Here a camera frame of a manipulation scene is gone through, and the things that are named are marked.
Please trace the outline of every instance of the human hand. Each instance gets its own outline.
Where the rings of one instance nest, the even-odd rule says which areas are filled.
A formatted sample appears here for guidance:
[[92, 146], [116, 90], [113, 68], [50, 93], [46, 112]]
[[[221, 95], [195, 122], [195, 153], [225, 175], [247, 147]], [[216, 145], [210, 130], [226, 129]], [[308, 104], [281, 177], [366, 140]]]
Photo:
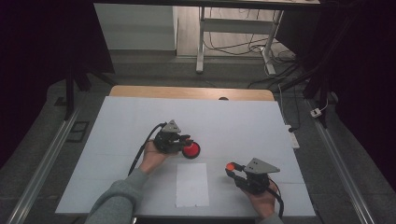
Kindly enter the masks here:
[[154, 145], [152, 141], [148, 141], [145, 146], [143, 154], [143, 161], [139, 166], [139, 169], [149, 175], [152, 171], [160, 166], [168, 157], [175, 156], [177, 153], [164, 154], [161, 153]]
[[[274, 192], [277, 192], [277, 187], [272, 181], [270, 181], [269, 188]], [[247, 197], [250, 199], [250, 202], [253, 205], [254, 210], [256, 210], [260, 218], [266, 219], [275, 212], [276, 198], [274, 195], [268, 192], [268, 190], [258, 195], [253, 195], [245, 190], [242, 191], [244, 191]]]

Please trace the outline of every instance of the white tabletop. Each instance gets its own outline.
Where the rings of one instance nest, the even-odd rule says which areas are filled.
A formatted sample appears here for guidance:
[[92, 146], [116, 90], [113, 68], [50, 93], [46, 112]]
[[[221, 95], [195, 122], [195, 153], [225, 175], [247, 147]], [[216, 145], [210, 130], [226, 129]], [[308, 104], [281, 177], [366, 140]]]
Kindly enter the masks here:
[[[166, 160], [145, 185], [137, 216], [256, 217], [246, 195], [224, 171], [230, 161], [246, 165], [253, 157], [280, 168], [280, 173], [271, 177], [282, 192], [284, 216], [315, 215], [277, 102], [110, 96], [102, 105], [56, 213], [89, 213], [114, 181], [127, 176], [152, 128], [171, 119], [181, 134], [190, 134], [199, 143], [201, 154], [194, 160], [181, 154]], [[180, 207], [177, 167], [193, 163], [206, 168], [209, 202]], [[191, 178], [202, 176], [191, 174]]]

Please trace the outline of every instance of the gray sleeve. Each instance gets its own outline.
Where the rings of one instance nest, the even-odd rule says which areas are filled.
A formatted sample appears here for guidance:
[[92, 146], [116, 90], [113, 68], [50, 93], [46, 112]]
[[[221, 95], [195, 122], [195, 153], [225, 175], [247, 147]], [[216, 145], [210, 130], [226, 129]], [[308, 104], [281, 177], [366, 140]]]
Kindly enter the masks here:
[[273, 213], [271, 216], [264, 219], [259, 224], [283, 224], [283, 221], [279, 218], [277, 213]]
[[142, 201], [142, 188], [148, 178], [141, 170], [135, 169], [125, 180], [114, 182], [93, 205], [85, 223], [131, 224], [134, 211]]

